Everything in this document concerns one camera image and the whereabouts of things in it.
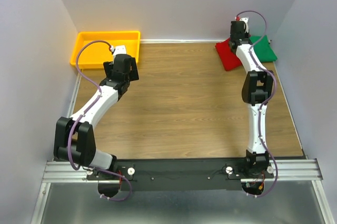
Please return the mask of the red t shirt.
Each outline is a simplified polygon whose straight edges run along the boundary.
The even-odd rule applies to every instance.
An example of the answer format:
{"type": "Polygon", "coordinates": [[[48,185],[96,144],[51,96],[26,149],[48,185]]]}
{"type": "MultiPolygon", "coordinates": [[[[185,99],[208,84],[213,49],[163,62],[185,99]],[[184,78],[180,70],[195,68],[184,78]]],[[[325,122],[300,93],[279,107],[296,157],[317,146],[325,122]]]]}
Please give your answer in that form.
{"type": "Polygon", "coordinates": [[[229,41],[230,39],[228,38],[223,42],[215,44],[216,52],[222,62],[225,71],[227,72],[242,66],[239,58],[237,58],[237,56],[233,52],[231,52],[231,49],[229,47],[229,41]]]}

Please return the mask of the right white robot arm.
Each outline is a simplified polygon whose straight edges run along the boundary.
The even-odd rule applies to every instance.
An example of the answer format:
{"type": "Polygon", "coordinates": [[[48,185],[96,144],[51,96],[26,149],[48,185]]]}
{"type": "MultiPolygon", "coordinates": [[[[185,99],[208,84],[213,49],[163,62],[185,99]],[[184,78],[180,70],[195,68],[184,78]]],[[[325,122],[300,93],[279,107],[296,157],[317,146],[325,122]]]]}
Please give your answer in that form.
{"type": "Polygon", "coordinates": [[[246,77],[242,100],[249,114],[249,141],[242,171],[250,178],[267,170],[270,156],[266,145],[265,116],[273,96],[275,76],[258,59],[250,40],[249,19],[237,17],[231,21],[229,47],[243,65],[246,77]]]}

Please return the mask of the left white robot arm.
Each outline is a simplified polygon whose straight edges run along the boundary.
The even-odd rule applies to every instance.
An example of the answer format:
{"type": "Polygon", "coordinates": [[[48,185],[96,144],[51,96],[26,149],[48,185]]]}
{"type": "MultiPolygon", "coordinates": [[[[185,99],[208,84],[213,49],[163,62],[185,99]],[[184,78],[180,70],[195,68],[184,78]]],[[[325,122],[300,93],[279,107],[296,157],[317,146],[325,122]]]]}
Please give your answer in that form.
{"type": "Polygon", "coordinates": [[[106,77],[92,98],[71,117],[56,122],[54,157],[78,166],[95,168],[105,179],[117,172],[117,157],[97,149],[94,129],[103,115],[127,92],[132,81],[139,80],[136,59],[118,54],[104,62],[106,77]]]}

